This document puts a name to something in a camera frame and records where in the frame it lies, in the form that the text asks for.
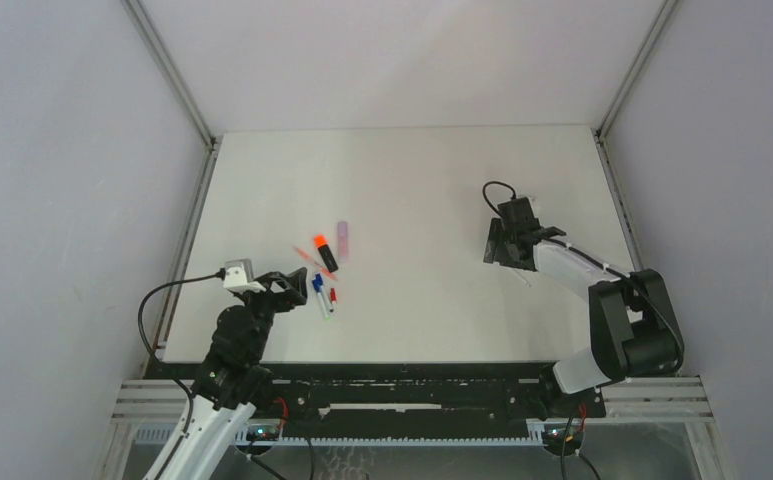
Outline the thin orange pen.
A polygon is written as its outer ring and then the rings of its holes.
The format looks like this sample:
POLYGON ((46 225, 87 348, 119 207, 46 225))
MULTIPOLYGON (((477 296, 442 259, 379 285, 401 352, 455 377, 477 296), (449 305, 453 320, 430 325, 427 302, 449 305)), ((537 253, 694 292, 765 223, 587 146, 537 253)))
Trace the thin orange pen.
POLYGON ((330 271, 329 271, 329 270, 328 270, 326 267, 324 267, 323 265, 321 265, 321 264, 320 264, 319 262, 317 262, 316 260, 314 260, 314 259, 312 259, 312 258, 308 258, 308 259, 307 259, 307 262, 308 262, 309 264, 311 264, 313 267, 315 267, 315 268, 316 268, 316 270, 317 270, 317 271, 318 271, 320 274, 324 275, 326 278, 329 278, 330 280, 332 280, 332 281, 334 281, 334 282, 337 282, 337 281, 338 281, 338 278, 337 278, 337 277, 336 277, 336 276, 335 276, 335 275, 334 275, 332 272, 330 272, 330 271))

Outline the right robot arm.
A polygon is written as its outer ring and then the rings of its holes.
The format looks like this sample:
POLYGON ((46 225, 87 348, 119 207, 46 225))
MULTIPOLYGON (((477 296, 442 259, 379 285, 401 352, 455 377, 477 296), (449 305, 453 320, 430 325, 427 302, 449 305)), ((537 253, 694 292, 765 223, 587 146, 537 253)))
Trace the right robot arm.
POLYGON ((588 307, 589 344, 546 373, 539 391, 546 412, 567 415, 594 387, 680 370, 685 345, 658 272, 622 271, 588 254, 563 230, 541 225, 526 197, 493 212, 485 263, 549 276, 588 307))

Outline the orange pen cap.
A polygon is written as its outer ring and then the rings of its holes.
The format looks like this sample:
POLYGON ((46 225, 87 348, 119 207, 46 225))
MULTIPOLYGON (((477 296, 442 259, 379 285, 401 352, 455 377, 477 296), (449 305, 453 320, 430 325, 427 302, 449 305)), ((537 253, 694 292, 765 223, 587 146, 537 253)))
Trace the orange pen cap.
POLYGON ((313 241, 317 249, 325 248, 328 246, 328 242, 323 235, 316 235, 313 241))

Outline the orange marker pen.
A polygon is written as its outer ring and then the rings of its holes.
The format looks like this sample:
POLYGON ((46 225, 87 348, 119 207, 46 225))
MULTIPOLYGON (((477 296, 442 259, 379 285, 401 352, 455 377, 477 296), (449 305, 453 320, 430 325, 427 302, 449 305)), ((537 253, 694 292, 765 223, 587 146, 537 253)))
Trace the orange marker pen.
POLYGON ((338 263, 332 253, 328 244, 323 244, 317 247, 317 251, 320 254, 324 266, 330 273, 334 273, 338 270, 338 263))

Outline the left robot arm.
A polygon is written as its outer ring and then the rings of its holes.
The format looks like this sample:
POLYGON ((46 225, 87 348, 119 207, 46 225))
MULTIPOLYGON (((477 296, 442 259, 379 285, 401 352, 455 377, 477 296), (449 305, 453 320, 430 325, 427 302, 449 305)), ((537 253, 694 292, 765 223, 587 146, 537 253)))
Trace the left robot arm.
POLYGON ((267 414, 275 394, 262 366, 276 315, 308 300, 307 270, 252 272, 248 259, 228 261, 210 274, 238 304, 222 310, 210 347, 192 384, 175 378, 186 396, 174 433, 146 473, 148 479, 207 479, 236 433, 252 417, 267 414))

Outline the white pen blue end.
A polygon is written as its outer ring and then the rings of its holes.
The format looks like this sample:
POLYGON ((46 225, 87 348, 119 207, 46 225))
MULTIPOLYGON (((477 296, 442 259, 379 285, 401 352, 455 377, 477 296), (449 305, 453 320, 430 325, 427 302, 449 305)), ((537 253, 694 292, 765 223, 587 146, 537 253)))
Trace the white pen blue end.
POLYGON ((522 282, 522 283, 523 283, 523 284, 524 284, 526 287, 528 287, 528 288, 531 288, 531 287, 532 287, 532 284, 531 284, 531 282, 530 282, 530 281, 529 281, 529 279, 528 279, 528 278, 527 278, 527 277, 526 277, 526 276, 525 276, 525 275, 522 273, 522 271, 521 271, 521 270, 519 270, 519 269, 515 269, 515 268, 511 268, 511 269, 510 269, 510 271, 511 271, 511 272, 512 272, 512 273, 513 273, 513 274, 514 274, 514 275, 515 275, 517 278, 519 278, 519 279, 520 279, 520 281, 521 281, 521 282, 522 282))

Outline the pink marker pen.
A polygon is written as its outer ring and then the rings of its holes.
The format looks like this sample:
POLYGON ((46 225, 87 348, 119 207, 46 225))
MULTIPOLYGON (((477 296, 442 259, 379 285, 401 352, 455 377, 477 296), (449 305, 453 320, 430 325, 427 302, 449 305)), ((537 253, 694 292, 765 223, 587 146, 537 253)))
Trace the pink marker pen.
POLYGON ((338 262, 344 264, 349 259, 349 236, 346 232, 338 235, 338 262))

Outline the white pen green end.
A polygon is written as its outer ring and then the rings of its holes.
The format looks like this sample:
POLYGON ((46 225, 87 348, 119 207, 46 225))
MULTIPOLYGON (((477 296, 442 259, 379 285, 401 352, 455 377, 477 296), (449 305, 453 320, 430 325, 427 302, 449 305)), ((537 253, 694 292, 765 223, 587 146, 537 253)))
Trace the white pen green end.
POLYGON ((327 303, 324 300, 323 295, 321 293, 317 293, 316 297, 319 300, 319 304, 325 321, 329 321, 331 319, 330 310, 329 310, 329 307, 327 306, 327 303))

